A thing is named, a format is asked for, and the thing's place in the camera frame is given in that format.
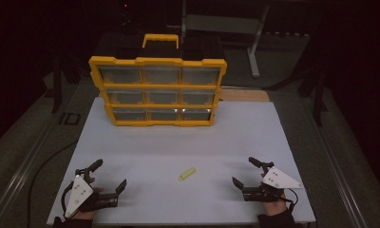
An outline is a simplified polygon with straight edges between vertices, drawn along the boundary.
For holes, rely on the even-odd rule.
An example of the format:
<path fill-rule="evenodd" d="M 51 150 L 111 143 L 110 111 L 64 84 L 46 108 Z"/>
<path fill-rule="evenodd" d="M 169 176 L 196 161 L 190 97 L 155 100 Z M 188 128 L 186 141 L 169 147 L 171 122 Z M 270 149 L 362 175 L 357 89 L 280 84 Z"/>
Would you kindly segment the grid of clear drawers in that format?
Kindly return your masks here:
<path fill-rule="evenodd" d="M 105 110 L 116 124 L 210 123 L 219 90 L 218 67 L 100 66 Z M 114 108 L 143 108 L 145 121 L 118 121 Z"/>

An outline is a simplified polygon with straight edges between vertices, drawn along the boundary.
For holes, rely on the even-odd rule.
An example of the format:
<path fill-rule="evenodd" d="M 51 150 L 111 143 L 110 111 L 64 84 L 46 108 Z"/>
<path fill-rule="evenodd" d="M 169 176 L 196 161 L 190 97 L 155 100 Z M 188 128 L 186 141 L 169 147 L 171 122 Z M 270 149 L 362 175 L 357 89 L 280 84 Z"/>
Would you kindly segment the wooden board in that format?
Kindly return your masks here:
<path fill-rule="evenodd" d="M 268 94 L 263 90 L 224 88 L 219 95 L 223 101 L 229 102 L 269 102 Z"/>

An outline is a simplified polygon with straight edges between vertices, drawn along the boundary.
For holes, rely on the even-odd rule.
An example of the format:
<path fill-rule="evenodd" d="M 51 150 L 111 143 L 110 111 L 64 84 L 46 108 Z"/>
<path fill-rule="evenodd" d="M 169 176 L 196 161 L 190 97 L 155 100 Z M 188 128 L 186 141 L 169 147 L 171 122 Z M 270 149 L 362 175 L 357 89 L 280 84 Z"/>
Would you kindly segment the aluminium rail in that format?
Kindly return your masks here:
<path fill-rule="evenodd" d="M 41 150 L 43 144 L 47 140 L 48 134 L 51 132 L 50 128 L 43 129 L 37 140 L 32 145 L 28 154 L 22 159 L 20 166 L 13 174 L 12 178 L 9 181 L 9 184 L 6 187 L 6 190 L 3 192 L 0 198 L 0 223 L 1 217 L 9 209 L 9 207 L 15 201 L 17 195 L 21 191 L 22 187 L 25 185 L 25 182 L 28 179 L 29 172 L 32 169 L 33 162 L 37 157 L 39 151 Z"/>
<path fill-rule="evenodd" d="M 333 149 L 331 148 L 322 127 L 319 125 L 319 120 L 315 117 L 314 112 L 311 114 L 310 119 L 322 147 L 324 148 L 326 163 L 328 164 L 332 178 L 334 179 L 340 198 L 343 201 L 353 228 L 369 228 L 352 193 L 352 190 L 341 170 L 341 167 L 337 162 Z"/>

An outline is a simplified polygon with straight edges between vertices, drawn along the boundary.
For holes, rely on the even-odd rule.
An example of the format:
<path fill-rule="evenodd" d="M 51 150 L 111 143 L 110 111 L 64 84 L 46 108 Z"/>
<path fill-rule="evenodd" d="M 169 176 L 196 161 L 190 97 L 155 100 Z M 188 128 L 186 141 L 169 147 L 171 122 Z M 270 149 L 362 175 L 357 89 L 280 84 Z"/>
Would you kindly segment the light green plastic stick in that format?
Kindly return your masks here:
<path fill-rule="evenodd" d="M 192 175 L 192 174 L 195 173 L 195 172 L 196 172 L 196 168 L 191 167 L 191 168 L 189 168 L 188 170 L 186 170 L 185 172 L 183 172 L 183 173 L 179 176 L 178 180 L 179 180 L 179 181 L 184 181 L 186 178 L 188 178 L 190 175 Z"/>

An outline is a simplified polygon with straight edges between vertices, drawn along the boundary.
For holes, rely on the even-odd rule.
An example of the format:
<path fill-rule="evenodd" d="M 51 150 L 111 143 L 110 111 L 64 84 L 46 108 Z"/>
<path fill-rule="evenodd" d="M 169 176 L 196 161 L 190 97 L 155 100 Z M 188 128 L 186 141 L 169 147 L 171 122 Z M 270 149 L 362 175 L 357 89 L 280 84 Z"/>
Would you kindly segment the clear plastic drawer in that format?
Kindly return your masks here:
<path fill-rule="evenodd" d="M 146 120 L 146 112 L 143 108 L 114 108 L 113 113 L 118 121 Z"/>

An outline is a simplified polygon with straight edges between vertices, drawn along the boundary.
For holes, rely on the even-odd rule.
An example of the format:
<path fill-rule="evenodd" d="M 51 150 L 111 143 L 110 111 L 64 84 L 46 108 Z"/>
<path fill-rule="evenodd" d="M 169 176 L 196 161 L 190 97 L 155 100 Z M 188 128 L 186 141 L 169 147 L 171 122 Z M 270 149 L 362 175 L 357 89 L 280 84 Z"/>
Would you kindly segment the person's right hand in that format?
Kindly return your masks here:
<path fill-rule="evenodd" d="M 263 202 L 263 209 L 266 216 L 276 216 L 287 210 L 287 204 L 284 200 L 280 199 L 273 202 Z"/>

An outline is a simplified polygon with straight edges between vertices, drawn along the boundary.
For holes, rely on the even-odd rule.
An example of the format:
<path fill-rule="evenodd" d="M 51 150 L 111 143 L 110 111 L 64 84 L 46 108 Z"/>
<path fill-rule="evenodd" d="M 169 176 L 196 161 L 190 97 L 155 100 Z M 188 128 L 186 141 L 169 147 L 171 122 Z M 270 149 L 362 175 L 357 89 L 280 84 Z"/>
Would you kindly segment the grey metal stand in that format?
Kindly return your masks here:
<path fill-rule="evenodd" d="M 247 57 L 249 60 L 252 76 L 258 78 L 260 72 L 257 65 L 256 50 L 259 43 L 264 23 L 268 15 L 270 6 L 263 5 L 261 14 L 257 19 L 225 17 L 213 15 L 189 14 L 187 12 L 187 2 L 182 0 L 181 13 L 181 36 L 185 37 L 188 30 L 199 30 L 209 32 L 240 33 L 254 36 L 254 42 L 247 47 Z"/>

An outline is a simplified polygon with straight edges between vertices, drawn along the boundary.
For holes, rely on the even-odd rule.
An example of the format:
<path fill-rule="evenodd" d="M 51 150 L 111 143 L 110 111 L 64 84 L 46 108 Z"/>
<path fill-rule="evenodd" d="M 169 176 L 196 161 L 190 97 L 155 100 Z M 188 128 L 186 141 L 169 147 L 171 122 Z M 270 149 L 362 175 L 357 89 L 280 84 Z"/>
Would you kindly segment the black stand post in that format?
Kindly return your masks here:
<path fill-rule="evenodd" d="M 320 71 L 316 79 L 314 104 L 313 104 L 313 118 L 318 126 L 322 125 L 321 112 L 322 112 L 324 81 L 325 81 L 325 72 Z"/>
<path fill-rule="evenodd" d="M 62 102 L 62 75 L 60 69 L 60 58 L 55 55 L 53 58 L 53 108 L 56 113 Z"/>

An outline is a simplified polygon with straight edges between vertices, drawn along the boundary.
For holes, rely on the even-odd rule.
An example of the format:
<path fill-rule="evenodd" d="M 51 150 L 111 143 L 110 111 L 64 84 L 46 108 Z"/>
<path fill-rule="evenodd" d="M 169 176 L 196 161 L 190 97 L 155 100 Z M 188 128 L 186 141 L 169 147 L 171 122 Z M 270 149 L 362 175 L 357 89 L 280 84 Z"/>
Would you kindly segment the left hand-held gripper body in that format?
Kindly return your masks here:
<path fill-rule="evenodd" d="M 118 206 L 118 193 L 101 194 L 91 186 L 89 170 L 77 170 L 74 181 L 67 187 L 69 199 L 64 204 L 64 217 L 72 219 L 78 212 L 93 212 Z"/>

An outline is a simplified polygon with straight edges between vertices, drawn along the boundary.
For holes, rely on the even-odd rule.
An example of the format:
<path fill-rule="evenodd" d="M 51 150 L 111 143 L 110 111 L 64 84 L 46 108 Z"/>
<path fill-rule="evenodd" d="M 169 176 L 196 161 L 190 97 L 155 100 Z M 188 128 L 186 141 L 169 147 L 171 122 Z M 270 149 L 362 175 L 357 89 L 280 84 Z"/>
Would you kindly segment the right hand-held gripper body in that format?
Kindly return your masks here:
<path fill-rule="evenodd" d="M 261 169 L 263 174 L 260 186 L 244 186 L 242 195 L 245 201 L 273 202 L 284 200 L 291 202 L 290 199 L 285 199 L 282 196 L 284 190 L 301 189 L 303 187 L 299 181 L 277 169 L 272 162 L 263 162 Z"/>

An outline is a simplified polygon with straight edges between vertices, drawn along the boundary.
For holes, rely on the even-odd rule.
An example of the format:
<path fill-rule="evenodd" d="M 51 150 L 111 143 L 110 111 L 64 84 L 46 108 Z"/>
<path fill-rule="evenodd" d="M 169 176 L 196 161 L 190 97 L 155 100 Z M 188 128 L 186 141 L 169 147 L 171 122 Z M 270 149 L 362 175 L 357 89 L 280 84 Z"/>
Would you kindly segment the person's left hand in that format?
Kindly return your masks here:
<path fill-rule="evenodd" d="M 93 220 L 100 210 L 100 205 L 104 202 L 100 195 L 104 191 L 101 187 L 93 187 L 92 194 L 77 209 L 71 219 Z"/>

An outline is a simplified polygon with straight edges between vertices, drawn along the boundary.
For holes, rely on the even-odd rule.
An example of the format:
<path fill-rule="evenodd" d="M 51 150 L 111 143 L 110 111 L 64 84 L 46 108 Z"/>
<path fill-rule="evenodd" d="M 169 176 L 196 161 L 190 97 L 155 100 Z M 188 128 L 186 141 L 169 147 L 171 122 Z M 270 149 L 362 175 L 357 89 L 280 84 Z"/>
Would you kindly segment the yellow and black organizer cabinet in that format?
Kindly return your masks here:
<path fill-rule="evenodd" d="M 118 126 L 207 126 L 226 73 L 220 39 L 106 33 L 89 59 L 104 111 Z"/>

